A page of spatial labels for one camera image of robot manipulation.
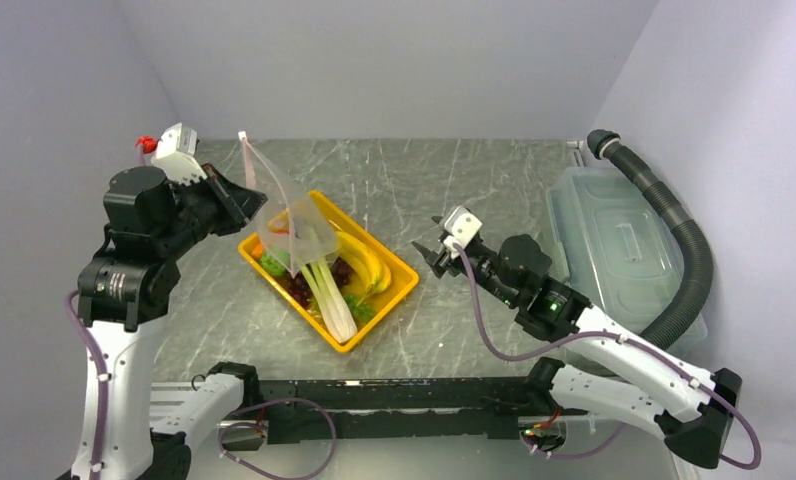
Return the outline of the clear zip top bag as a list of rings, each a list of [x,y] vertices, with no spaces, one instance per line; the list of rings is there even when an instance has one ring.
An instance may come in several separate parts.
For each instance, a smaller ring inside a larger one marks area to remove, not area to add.
[[[337,234],[308,191],[251,144],[246,132],[238,139],[245,187],[266,196],[252,225],[267,252],[292,274],[335,256]]]

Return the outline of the yellow plastic tray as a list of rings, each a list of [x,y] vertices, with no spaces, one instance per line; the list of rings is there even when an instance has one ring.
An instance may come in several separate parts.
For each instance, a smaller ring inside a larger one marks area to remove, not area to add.
[[[335,340],[328,332],[320,312],[317,311],[316,302],[310,301],[307,305],[302,305],[294,296],[289,294],[288,286],[290,281],[287,276],[283,278],[273,276],[262,267],[255,255],[256,251],[261,247],[258,234],[253,233],[241,241],[238,245],[238,252],[256,274],[262,277],[270,288],[290,306],[292,311],[301,316],[336,352],[346,354],[352,351],[412,292],[419,283],[419,274],[403,259],[399,258],[377,238],[367,232],[363,226],[355,222],[322,192],[312,190],[310,197],[336,231],[345,232],[366,245],[372,250],[374,256],[383,263],[384,269],[389,272],[385,276],[389,280],[389,284],[380,292],[366,294],[363,279],[356,273],[351,275],[349,284],[340,289],[343,294],[361,297],[363,299],[363,307],[371,312],[366,319],[357,323],[358,332],[353,337],[345,342]]]

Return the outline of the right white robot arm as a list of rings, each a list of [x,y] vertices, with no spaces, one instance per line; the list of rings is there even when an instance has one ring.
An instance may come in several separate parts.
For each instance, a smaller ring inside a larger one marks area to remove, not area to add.
[[[436,277],[468,279],[476,322],[483,322],[478,292],[485,290],[516,310],[516,323],[542,341],[524,391],[531,411],[600,413],[656,436],[698,467],[740,466],[724,452],[733,422],[748,424],[737,410],[738,374],[692,365],[623,327],[554,279],[551,258],[530,235],[510,236],[492,250],[471,212],[458,208],[433,220],[442,230],[439,249],[413,246]]]

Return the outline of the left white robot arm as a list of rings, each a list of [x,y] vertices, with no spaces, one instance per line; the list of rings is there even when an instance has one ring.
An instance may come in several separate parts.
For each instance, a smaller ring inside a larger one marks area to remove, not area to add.
[[[253,417],[254,367],[222,362],[160,421],[151,418],[153,363],[178,261],[211,235],[242,230],[266,196],[203,164],[185,180],[155,166],[114,175],[103,197],[104,241],[65,299],[85,349],[82,433],[69,479],[183,479],[194,449],[231,414]]]

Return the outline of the celery stalk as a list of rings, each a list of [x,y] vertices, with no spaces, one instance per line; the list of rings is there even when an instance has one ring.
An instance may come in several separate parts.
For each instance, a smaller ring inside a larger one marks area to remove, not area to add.
[[[340,344],[351,340],[357,334],[357,326],[326,259],[304,265],[301,273],[310,286],[328,333]]]

